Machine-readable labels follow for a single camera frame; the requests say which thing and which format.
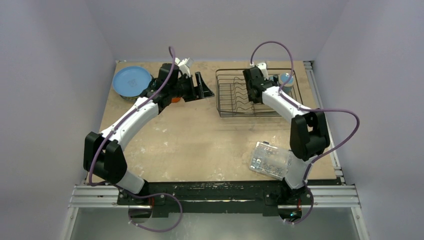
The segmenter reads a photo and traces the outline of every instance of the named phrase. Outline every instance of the metal dish rack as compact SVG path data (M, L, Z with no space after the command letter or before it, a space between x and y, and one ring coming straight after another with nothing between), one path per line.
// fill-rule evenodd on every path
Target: metal dish rack
M246 90L244 68L218 69L216 78L216 109L221 117L274 117L280 116L269 106L249 101ZM268 68L270 76L290 73L289 68ZM303 104L296 72L293 73L293 88L288 94Z

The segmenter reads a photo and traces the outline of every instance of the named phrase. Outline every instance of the wooden tabletop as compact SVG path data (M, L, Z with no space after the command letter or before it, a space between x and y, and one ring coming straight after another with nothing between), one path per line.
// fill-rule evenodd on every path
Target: wooden tabletop
M162 62L119 62L115 74L128 66L141 66L157 76ZM215 92L215 71L248 68L247 62L194 62ZM270 68L289 68L289 62L268 62ZM316 108L301 61L295 62L303 104ZM112 88L100 130L112 125L134 102L122 99ZM270 177L249 170L256 142L290 149L290 124L282 117L220 117L215 97L172 103L148 122L124 151L128 168L149 182L248 181ZM329 156L314 164L309 179L335 179Z

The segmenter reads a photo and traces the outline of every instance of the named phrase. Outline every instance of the orange object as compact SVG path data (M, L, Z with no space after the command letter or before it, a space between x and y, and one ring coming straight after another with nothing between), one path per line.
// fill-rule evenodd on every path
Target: orange object
M171 102L174 103L178 103L181 100L181 97L175 97L171 100Z

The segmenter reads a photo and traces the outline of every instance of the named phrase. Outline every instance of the clear plastic box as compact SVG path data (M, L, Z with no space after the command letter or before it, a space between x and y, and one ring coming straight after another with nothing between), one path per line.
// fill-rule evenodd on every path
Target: clear plastic box
M297 159L292 151L257 142L250 162L250 170L283 180L292 161Z

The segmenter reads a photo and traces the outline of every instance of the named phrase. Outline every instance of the cable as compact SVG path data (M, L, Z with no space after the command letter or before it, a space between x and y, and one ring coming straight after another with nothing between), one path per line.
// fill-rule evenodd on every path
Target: cable
M169 70L169 73L168 73L168 76L166 76L166 79L165 79L165 81L163 81L163 83L162 83L162 85L159 87L159 89L158 90L156 90L153 94L152 94L152 96L150 96L146 101L144 101L142 104L140 104L140 105L138 105L137 107L135 107L135 108L133 108L127 115L125 115L113 128L112 128L112 130L109 132L109 134L104 138L104 140L101 142L101 144L100 144L100 146L98 147L98 149L97 149L97 151L96 151L96 153L95 153L95 155L94 155L94 158L93 158L93 160L92 160L92 162L91 162L91 166L90 166L90 171L89 171L89 173L88 173L88 183L89 183L89 185L90 186L92 186L92 187L95 187L95 186L99 186L99 185L104 185L105 183L106 183L106 181L102 181L102 182L97 182L97 183L93 183L93 171L94 171L94 166L95 166L95 164L96 164L96 161L97 161L97 158L99 157L99 155L100 155L100 152L102 151L102 149L103 149L103 146L106 144L106 142L108 141L108 139L116 132L116 130L129 118L129 117L131 117L135 112L137 112L137 110L139 110L140 108L142 108L144 105L146 105L150 100L152 100L157 94L159 94L161 91L162 91L162 89L165 87L165 85L167 84L167 82L168 82L168 80L170 79L170 77L171 77L171 74L172 74L172 72L174 71L174 66L175 66L175 50L174 50L174 48L172 47L172 46L169 46L169 48L168 48L168 50L169 50L169 54L171 55L171 57L172 57L172 66L171 66L171 69ZM135 225L136 227L139 227L139 228L142 228L142 229L145 229L145 230L148 230L148 231L151 231L151 232L155 232L155 233L163 233L163 232L167 232L167 231L169 231L169 230L172 230L172 229L174 229L180 222L181 222L181 219L183 218L183 207L181 206L181 203L180 203L180 201L175 197L175 196L173 196L173 195L171 195L171 194L168 194L168 193L154 193L154 194L150 194L150 195L147 195L147 196L138 196L138 195L135 195L134 193L132 193L132 192L129 192L129 191L127 191L127 190L125 190L126 191L126 193L128 194L128 195L130 195L131 197L133 197L133 198L135 198L135 199L146 199L146 198L151 198L151 197L154 197L154 196L160 196L160 195L164 195L164 196L169 196L169 197L171 197L171 198L173 198L176 202L177 202L177 204L178 204L178 206L179 206L179 212L180 212L180 215L179 215L179 218L178 218L178 220L176 221L176 223L174 224L174 225L172 225L171 227L169 227L169 228L166 228L166 229L152 229L152 228L148 228L148 227L145 227L145 226L142 226L142 225L140 225L140 224L138 224L138 223L135 223L135 222L133 222L132 221L132 219L131 219L131 216L128 214L128 217L129 217L129 222L130 223L132 223L133 225Z
M292 56L292 54L290 53L290 51L289 51L289 49L284 45L284 44L282 44L281 42L278 42L278 41L265 41L265 42L263 42L263 43L261 43L261 44L259 44L255 49L254 49L254 51L253 51L253 53L252 53L252 55L250 56L250 64L252 65L253 64L253 57L254 57L254 55L255 55L255 53L256 53L256 51L262 46L262 45L265 45L265 44L277 44L277 45L280 45L281 47L283 47L286 51L287 51L287 53L288 53L288 56L290 57L290 64L291 64L291 70L290 70L290 75L289 75L289 77L288 77L288 79L285 81L285 82L283 82L282 84L281 84L281 86L278 88L278 92L279 92L279 95L280 95L280 97L282 97L284 100L286 100L288 103L290 103L293 107L295 107L295 108L297 108L297 109L299 109L299 110L301 110L301 111L305 111L305 112L312 112L312 113L319 113L319 112L339 112L339 113L347 113L347 114L350 114L350 115L352 115L352 116L354 116L354 118L356 119L356 126L355 126L355 128L352 130L352 132L349 134L349 136L347 136L343 141L341 141L339 144L337 144L335 147L333 147L332 149L330 149L330 150L328 150L328 151L326 151L325 153L323 153L323 154L321 154L321 155L319 155L319 156L317 156L316 158L314 158L311 162L310 162L310 164L307 166L307 168L306 168L306 171L305 171L305 174L304 174L304 176L303 176L303 184L304 184L304 186L305 186L305 188L306 188L306 190L309 192L309 194L310 194L310 198L311 198L311 205L310 205L310 208L309 208L309 210L307 211L307 213L305 214L305 216L304 217L302 217L299 221L296 221L296 222L293 222L292 224L298 224L298 223L300 223L300 222L302 222L304 219L306 219L308 216L309 216L309 214L312 212L312 208L313 208L313 205L314 205L314 196L313 196L313 194L312 194L312 191L311 191L311 189L307 186L307 178L308 178L308 174L309 174L309 171L311 170L311 168L312 168L312 164L314 164L314 163L316 163L319 159L321 159L322 157L324 157L324 156L326 156L326 155L328 155L328 154L330 154L330 153L332 153L333 151L335 151L335 150L337 150L338 148L340 148L341 146L343 146L347 141L349 141L352 137L353 137L353 135L355 135L355 133L358 131L358 129L359 129L359 125L360 125L360 119L359 119L359 117L358 117L358 115L356 115L356 113L354 113L353 111L350 111L350 110L346 110L346 109L339 109L339 108L322 108L322 109L319 109L319 108L317 108L317 109L308 109L308 108L303 108L303 107L299 107L294 101L292 101L289 97L286 97L285 95L284 95L284 92L282 91L283 90L283 87L284 87L284 85L286 85L291 79L292 79L292 77L293 77L293 72L294 72L294 69L295 69L295 66L294 66L294 61L293 61L293 56Z
M138 195L135 195L134 193L129 192L127 190L125 190L125 192L128 195L130 195L132 198L134 198L134 199L146 199L146 198L151 198L151 197L160 196L160 195L168 196L168 197L173 198L176 201L176 203L178 204L178 207L179 207L179 217L178 217L178 220L171 227L168 227L168 228L165 228L165 229L149 228L149 227L140 225L138 223L135 223L131 219L130 213L128 213L129 223L133 224L134 226L139 227L139 228L142 228L142 229L147 230L147 231L150 231L150 232L164 233L164 232L167 232L167 231L170 231L170 230L174 229L176 226L178 226L178 224L180 224L181 219L183 218L183 206L181 206L181 202L175 196L173 196L172 194L169 194L169 193L154 193L154 194L150 194L150 195L147 195L147 196L138 196Z

